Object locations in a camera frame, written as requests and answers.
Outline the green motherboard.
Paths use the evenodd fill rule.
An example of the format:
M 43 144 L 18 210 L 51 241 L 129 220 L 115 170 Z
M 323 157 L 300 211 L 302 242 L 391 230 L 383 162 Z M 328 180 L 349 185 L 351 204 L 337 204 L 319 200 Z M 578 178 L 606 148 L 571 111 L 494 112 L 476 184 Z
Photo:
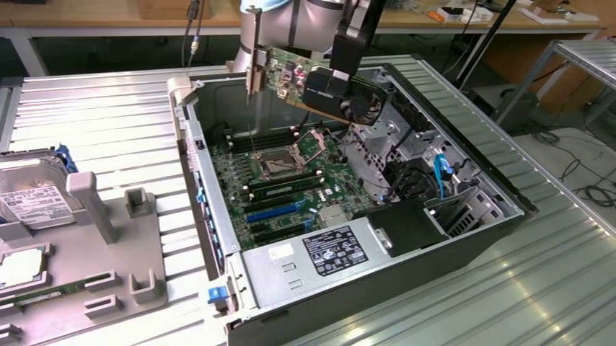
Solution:
M 312 128 L 298 130 L 297 128 L 292 128 L 289 130 L 296 136 L 296 141 L 311 129 Z M 325 128 L 316 129 L 320 130 L 325 136 L 328 149 L 317 159 L 304 166 L 300 172 L 282 177 L 320 171 L 325 177 L 323 186 L 260 202 L 249 201 L 246 186 L 252 183 L 266 182 L 272 179 L 264 179 L 261 177 L 257 162 L 253 159 L 253 152 L 248 151 L 246 153 L 234 154 L 229 148 L 233 145 L 232 136 L 226 137 L 225 142 L 216 144 L 210 148 L 212 162 L 220 179 L 220 186 L 222 188 L 233 229 L 240 245 L 245 250 L 261 247 L 256 245 L 253 239 L 256 235 L 249 231 L 249 227 L 256 223 L 273 223 L 280 226 L 290 226 L 304 222 L 307 223 L 307 234 L 311 231 L 317 231 L 340 224 L 339 222 L 323 222 L 319 217 L 319 212 L 324 207 L 340 204 L 351 219 L 356 212 L 376 206 L 376 202 L 372 199 L 373 195 L 367 191 L 363 180 L 357 177 L 349 165 L 348 157 L 343 151 L 344 140 L 337 138 L 331 130 Z M 264 201 L 293 201 L 294 204 L 301 206 L 301 210 L 297 213 L 290 213 L 256 223 L 248 223 L 246 216 L 253 213 L 245 214 L 244 208 L 256 203 L 262 203 Z

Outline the blue disk carrier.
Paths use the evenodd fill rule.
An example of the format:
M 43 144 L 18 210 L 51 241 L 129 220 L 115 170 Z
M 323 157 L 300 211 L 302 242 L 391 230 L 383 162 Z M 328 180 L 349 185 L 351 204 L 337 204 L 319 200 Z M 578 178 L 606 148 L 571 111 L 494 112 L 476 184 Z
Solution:
M 65 176 L 67 177 L 69 174 L 79 173 L 78 166 L 74 162 L 74 158 L 71 156 L 70 148 L 59 143 L 55 146 L 50 147 L 53 151 L 53 155 L 50 158 L 50 165 L 53 168 Z

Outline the installed RAM stick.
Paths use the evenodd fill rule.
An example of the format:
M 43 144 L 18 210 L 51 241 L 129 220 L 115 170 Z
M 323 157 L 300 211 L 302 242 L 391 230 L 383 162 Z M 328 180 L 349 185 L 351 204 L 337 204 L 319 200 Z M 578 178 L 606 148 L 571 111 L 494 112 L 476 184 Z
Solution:
M 252 183 L 246 186 L 250 202 L 260 202 L 282 195 L 302 192 L 321 187 L 325 181 L 320 171 L 297 174 L 293 176 Z

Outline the green graphics card with fan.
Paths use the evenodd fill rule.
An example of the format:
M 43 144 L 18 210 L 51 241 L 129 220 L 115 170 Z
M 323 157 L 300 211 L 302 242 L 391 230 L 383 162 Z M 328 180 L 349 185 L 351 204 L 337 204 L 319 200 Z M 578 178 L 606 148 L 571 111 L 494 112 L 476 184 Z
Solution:
M 254 45 L 245 72 L 246 90 L 256 94 L 270 88 L 296 107 L 345 123 L 373 125 L 381 115 L 387 92 L 356 74 L 347 96 L 336 96 L 329 91 L 333 77 L 329 63 L 331 52 Z

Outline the brown cabinet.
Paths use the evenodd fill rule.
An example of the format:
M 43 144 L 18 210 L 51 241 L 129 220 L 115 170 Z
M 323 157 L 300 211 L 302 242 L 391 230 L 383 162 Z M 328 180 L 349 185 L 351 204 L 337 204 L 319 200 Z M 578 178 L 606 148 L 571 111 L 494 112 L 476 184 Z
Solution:
M 583 34 L 496 35 L 482 62 L 511 83 L 519 84 L 554 40 L 583 39 Z M 528 88 L 538 94 L 540 105 L 550 112 L 579 110 L 602 89 L 603 84 L 576 66 L 563 68 Z

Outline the black open PC case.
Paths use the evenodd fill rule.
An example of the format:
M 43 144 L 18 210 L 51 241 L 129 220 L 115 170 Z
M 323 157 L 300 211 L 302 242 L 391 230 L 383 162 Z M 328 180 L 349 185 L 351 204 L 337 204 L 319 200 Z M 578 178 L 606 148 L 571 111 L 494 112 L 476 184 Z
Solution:
M 292 128 L 325 128 L 344 142 L 351 126 L 359 124 L 320 118 L 315 112 L 289 105 L 274 91 L 246 99 L 241 74 L 192 77 L 198 101 L 189 109 L 192 118 L 178 143 L 198 229 L 208 237 L 204 249 L 214 262 L 212 278 L 198 297 L 206 328 L 222 335 L 229 346 L 282 345 L 427 284 L 466 267 L 536 212 L 532 202 L 471 141 L 468 131 L 455 125 L 455 115 L 470 115 L 482 125 L 491 121 L 435 69 L 424 61 L 403 58 L 371 61 L 360 74 L 384 87 L 384 106 L 392 103 L 419 130 L 432 127 L 437 131 L 420 158 L 388 163 L 383 175 L 391 187 L 383 195 L 373 195 L 373 207 L 403 200 L 425 203 L 479 187 L 507 218 L 392 257 L 387 267 L 312 298 L 277 309 L 260 308 L 244 260 L 244 252 L 252 249 L 241 247 L 236 236 L 210 148 L 229 136 L 248 136 L 248 123 L 253 135 Z M 208 304 L 208 289 L 221 285 L 228 287 L 229 298 Z

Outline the black fan shroud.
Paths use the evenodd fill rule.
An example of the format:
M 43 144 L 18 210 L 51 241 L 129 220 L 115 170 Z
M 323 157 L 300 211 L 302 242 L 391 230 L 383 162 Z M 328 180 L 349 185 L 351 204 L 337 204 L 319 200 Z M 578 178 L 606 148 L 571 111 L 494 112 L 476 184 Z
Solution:
M 389 205 L 363 209 L 353 219 L 368 217 L 375 230 L 387 236 L 388 254 L 399 257 L 415 250 L 431 247 L 449 239 L 439 230 L 436 222 L 425 211 L 425 204 L 417 200 L 403 200 Z

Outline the slanted metal disk bay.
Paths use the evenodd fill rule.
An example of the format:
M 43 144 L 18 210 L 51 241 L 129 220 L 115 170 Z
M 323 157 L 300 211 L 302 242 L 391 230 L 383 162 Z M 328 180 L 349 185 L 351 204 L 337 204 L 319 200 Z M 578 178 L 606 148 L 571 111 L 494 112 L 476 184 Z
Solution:
M 425 212 L 439 231 L 449 238 L 507 218 L 496 202 L 479 187 L 444 199 L 425 201 Z

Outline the metal frame table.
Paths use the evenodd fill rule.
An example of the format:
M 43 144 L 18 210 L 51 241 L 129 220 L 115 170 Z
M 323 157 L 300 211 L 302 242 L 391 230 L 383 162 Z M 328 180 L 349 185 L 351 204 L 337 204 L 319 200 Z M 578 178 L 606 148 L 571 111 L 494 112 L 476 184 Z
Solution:
M 616 39 L 554 40 L 519 84 L 512 102 L 516 102 L 522 94 L 528 90 L 538 73 L 544 69 L 554 56 L 560 56 L 566 63 L 586 71 L 612 90 L 612 95 L 587 120 L 587 123 L 591 123 L 599 114 L 616 102 Z

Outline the thin locking lever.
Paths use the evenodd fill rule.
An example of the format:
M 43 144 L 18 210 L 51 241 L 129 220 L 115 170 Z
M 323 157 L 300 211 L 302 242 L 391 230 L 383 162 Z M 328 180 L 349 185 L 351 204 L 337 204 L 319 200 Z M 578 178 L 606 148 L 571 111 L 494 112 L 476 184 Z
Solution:
M 257 155 L 257 148 L 256 148 L 256 144 L 254 144 L 254 138 L 253 138 L 253 131 L 252 131 L 252 128 L 250 128 L 250 123 L 246 124 L 246 130 L 248 130 L 249 138 L 250 138 L 253 157 L 257 159 L 258 155 Z

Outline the black stand pole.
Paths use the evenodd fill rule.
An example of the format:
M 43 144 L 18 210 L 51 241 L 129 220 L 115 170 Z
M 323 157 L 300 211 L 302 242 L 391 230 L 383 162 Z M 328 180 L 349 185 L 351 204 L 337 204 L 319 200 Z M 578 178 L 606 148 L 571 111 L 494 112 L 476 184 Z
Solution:
M 491 26 L 490 31 L 487 34 L 480 36 L 480 39 L 478 41 L 478 44 L 474 47 L 472 53 L 467 59 L 466 65 L 462 68 L 462 71 L 457 75 L 457 78 L 453 82 L 453 85 L 457 89 L 463 89 L 464 84 L 468 81 L 468 78 L 478 66 L 478 62 L 483 57 L 483 54 L 486 53 L 487 47 L 491 44 L 492 39 L 495 38 L 495 35 L 498 34 L 498 31 L 502 27 L 502 24 L 508 16 L 508 13 L 511 12 L 512 8 L 515 7 L 518 0 L 508 0 L 507 4 L 504 5 L 504 8 L 498 16 L 498 19 L 495 20 L 495 23 Z

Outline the silver chipset heatsink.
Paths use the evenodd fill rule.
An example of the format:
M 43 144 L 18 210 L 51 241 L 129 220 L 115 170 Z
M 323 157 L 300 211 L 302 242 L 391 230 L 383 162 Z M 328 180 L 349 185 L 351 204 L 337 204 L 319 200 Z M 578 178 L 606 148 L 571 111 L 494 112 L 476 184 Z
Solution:
M 319 212 L 319 217 L 325 223 L 344 223 L 349 220 L 349 216 L 340 204 L 324 207 Z

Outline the black RAM slot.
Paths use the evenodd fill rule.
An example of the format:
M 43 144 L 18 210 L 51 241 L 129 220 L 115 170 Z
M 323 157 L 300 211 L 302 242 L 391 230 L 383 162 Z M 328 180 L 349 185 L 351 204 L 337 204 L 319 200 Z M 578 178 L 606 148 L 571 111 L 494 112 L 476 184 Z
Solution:
M 282 146 L 294 143 L 296 136 L 289 130 L 260 133 L 253 135 L 256 146 Z M 236 146 L 250 145 L 249 136 L 233 137 L 232 142 Z
M 269 148 L 277 148 L 290 145 L 296 142 L 296 137 L 288 133 L 272 133 L 254 137 L 236 138 L 229 147 L 234 154 L 246 153 L 248 151 L 261 151 Z

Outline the green RAM stick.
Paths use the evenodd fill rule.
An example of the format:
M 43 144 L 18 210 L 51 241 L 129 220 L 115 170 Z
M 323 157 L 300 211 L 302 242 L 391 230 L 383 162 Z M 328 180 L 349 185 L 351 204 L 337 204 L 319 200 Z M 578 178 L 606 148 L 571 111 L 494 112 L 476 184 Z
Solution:
M 29 306 L 34 303 L 49 301 L 62 296 L 79 293 L 86 289 L 87 280 L 79 280 L 59 286 L 35 290 L 18 296 L 6 296 L 0 298 L 0 306 L 11 305 Z

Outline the silver hard disk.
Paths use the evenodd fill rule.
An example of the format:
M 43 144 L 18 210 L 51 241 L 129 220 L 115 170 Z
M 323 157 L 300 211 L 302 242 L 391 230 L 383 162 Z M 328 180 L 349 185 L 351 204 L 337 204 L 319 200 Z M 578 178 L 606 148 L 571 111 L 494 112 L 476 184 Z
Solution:
M 50 165 L 53 151 L 0 153 L 0 223 L 22 222 L 31 230 L 74 222 L 82 202 L 67 192 L 67 177 Z

